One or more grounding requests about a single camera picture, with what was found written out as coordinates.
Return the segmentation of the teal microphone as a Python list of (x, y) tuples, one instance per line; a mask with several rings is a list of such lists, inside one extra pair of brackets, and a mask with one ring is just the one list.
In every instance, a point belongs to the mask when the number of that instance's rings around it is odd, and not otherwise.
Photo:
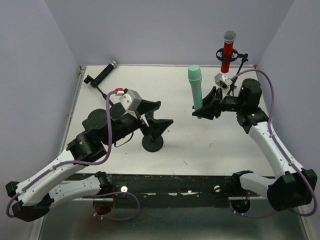
[(193, 64), (188, 67), (188, 81), (191, 86), (194, 110), (203, 107), (202, 96), (202, 72), (199, 65)]

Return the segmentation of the red glitter microphone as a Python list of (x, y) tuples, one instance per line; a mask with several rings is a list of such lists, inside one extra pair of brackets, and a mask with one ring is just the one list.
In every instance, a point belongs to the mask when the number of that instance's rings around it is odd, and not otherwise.
[(236, 39), (236, 33), (233, 30), (228, 30), (225, 32), (223, 38), (224, 46), (222, 50), (221, 72), (223, 74), (226, 74), (230, 68), (230, 63), (233, 55), (233, 44)]

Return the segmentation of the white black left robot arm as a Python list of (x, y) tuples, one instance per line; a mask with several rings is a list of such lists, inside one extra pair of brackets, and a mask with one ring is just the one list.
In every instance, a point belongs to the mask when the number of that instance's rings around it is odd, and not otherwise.
[(163, 145), (162, 134), (173, 119), (155, 119), (160, 101), (140, 100), (136, 107), (107, 103), (105, 109), (92, 111), (82, 122), (84, 131), (67, 144), (60, 155), (27, 180), (10, 181), (5, 189), (10, 200), (9, 218), (33, 222), (55, 206), (81, 197), (113, 197), (119, 194), (107, 173), (98, 171), (84, 180), (64, 181), (89, 166), (105, 163), (116, 142), (141, 130), (143, 142)]

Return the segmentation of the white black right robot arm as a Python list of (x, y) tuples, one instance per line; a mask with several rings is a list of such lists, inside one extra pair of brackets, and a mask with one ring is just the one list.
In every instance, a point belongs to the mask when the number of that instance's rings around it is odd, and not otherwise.
[(259, 146), (269, 162), (274, 178), (259, 176), (252, 171), (233, 174), (237, 189), (254, 192), (268, 200), (271, 207), (280, 212), (312, 201), (317, 183), (317, 174), (296, 163), (276, 135), (270, 119), (260, 108), (262, 89), (251, 78), (242, 82), (238, 96), (223, 96), (221, 88), (213, 87), (203, 99), (202, 107), (195, 109), (193, 116), (213, 120), (222, 112), (235, 112), (238, 124)]

